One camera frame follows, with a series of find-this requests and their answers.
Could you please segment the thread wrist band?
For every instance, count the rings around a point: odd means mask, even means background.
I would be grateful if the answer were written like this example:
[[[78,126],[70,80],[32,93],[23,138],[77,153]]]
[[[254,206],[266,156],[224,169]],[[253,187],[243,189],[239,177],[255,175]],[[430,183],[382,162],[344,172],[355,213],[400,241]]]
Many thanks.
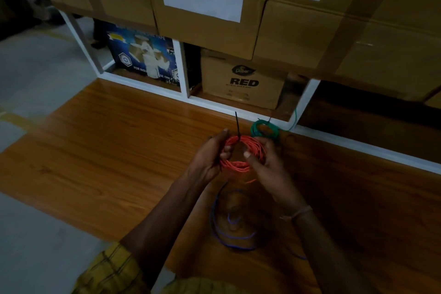
[[[279,218],[286,221],[286,222],[293,221],[293,220],[297,219],[299,216],[301,216],[305,213],[311,212],[312,210],[313,210],[312,207],[310,205],[307,205],[307,206],[300,208],[293,215],[290,215],[290,216],[283,215],[283,216],[280,216]]]

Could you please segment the person's left forearm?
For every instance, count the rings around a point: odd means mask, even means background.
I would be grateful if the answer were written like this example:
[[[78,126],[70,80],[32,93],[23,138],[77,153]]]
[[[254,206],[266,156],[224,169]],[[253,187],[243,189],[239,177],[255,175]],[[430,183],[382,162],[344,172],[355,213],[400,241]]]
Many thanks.
[[[205,187],[219,174],[187,169],[161,198],[152,211],[126,234],[120,243],[135,258],[142,279],[152,289],[168,255]]]

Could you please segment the white shelf frame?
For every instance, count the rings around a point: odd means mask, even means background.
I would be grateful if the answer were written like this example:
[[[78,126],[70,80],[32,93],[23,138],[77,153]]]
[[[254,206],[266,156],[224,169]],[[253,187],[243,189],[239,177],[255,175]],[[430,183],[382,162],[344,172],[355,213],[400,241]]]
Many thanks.
[[[188,70],[186,67],[186,60],[184,53],[185,49],[183,43],[178,40],[173,40],[172,42],[173,42],[176,63],[177,63],[177,71],[180,81],[179,91],[167,89],[155,84],[143,83],[138,80],[129,79],[127,77],[119,76],[111,73],[111,71],[115,68],[115,61],[111,60],[107,64],[102,65],[99,59],[97,58],[94,49],[91,47],[91,44],[88,42],[83,30],[81,29],[77,20],[74,18],[73,14],[65,13],[61,10],[59,11],[59,13],[63,17],[66,25],[68,26],[69,30],[71,31],[72,35],[74,36],[75,40],[77,41],[78,45],[80,46],[81,50],[83,51],[84,55],[86,56],[88,62],[90,63],[92,69],[94,70],[96,76],[99,79],[105,79],[120,85],[129,86],[131,88],[164,96],[180,102],[189,103],[194,106],[212,110],[214,112],[224,113],[230,116],[238,115],[240,119],[245,119],[249,122],[255,122],[257,119],[269,119],[269,117],[265,115],[259,115],[257,113],[253,113],[248,110],[235,108],[222,103],[214,102],[207,99],[202,99],[196,96],[191,96],[189,83],[188,83]],[[273,118],[271,118],[271,122],[277,127],[281,128],[282,130],[293,132],[294,134],[297,135],[306,136],[315,140],[327,142],[329,144],[337,145],[364,154],[383,158],[395,163],[404,164],[409,167],[413,167],[441,175],[440,163],[431,162],[425,159],[406,155],[400,152],[394,152],[392,150],[388,150],[382,147],[377,147],[367,143],[355,141],[352,139],[329,134],[323,131],[310,129],[305,126],[299,125],[298,124],[299,120],[302,114],[305,112],[319,84],[320,81],[317,79],[312,79],[307,82],[306,88],[302,92],[299,102],[296,105],[294,112],[292,113],[288,122]]]

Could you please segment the blue printed box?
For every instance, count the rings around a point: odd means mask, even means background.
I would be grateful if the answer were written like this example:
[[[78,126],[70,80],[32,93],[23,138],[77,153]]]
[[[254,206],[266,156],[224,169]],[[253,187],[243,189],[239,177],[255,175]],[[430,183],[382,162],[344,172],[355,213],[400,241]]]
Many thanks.
[[[151,79],[179,86],[171,38],[105,23],[107,45],[116,66]]]

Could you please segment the person's right forearm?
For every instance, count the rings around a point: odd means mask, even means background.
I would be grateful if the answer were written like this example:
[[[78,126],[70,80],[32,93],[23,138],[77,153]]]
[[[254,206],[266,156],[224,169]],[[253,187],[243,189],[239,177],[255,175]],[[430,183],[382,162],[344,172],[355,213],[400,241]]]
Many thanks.
[[[381,294],[347,258],[313,211],[290,223],[322,294]]]

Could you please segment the large taped cardboard box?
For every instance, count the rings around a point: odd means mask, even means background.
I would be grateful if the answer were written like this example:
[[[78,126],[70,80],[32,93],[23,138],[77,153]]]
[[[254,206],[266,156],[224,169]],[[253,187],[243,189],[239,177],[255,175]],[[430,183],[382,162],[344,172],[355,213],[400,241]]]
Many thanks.
[[[253,61],[425,102],[441,90],[441,0],[268,0]]]

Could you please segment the person's left hand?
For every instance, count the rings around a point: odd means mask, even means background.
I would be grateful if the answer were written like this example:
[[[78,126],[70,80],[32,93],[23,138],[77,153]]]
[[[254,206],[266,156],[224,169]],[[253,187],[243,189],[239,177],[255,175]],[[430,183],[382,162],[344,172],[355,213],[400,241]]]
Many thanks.
[[[188,175],[192,180],[207,186],[220,172],[220,152],[229,138],[229,130],[226,128],[220,133],[211,136],[196,151],[188,167]]]

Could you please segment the small printed cardboard box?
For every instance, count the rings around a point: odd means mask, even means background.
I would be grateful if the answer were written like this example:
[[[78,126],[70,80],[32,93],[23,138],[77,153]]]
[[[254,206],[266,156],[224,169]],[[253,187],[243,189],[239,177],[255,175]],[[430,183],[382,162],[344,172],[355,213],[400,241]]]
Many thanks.
[[[204,93],[275,109],[287,72],[239,57],[201,49],[201,79]]]

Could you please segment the yellow plaid shirt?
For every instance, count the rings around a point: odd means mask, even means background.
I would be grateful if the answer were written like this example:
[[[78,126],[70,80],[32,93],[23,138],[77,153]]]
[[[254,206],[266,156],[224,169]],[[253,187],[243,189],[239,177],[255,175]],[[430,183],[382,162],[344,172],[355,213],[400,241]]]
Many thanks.
[[[151,294],[133,255],[119,242],[96,255],[77,278],[71,294]],[[222,281],[191,277],[176,278],[159,294],[248,294]]]

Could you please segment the person's right hand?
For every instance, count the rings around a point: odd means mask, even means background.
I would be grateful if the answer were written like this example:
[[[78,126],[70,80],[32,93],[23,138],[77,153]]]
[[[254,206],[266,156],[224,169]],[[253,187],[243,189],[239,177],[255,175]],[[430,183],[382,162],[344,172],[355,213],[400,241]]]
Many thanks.
[[[273,197],[275,202],[284,210],[284,215],[293,215],[300,208],[307,206],[302,194],[295,187],[290,174],[284,168],[284,162],[278,155],[271,139],[254,137],[266,152],[264,171],[256,173],[265,190]]]

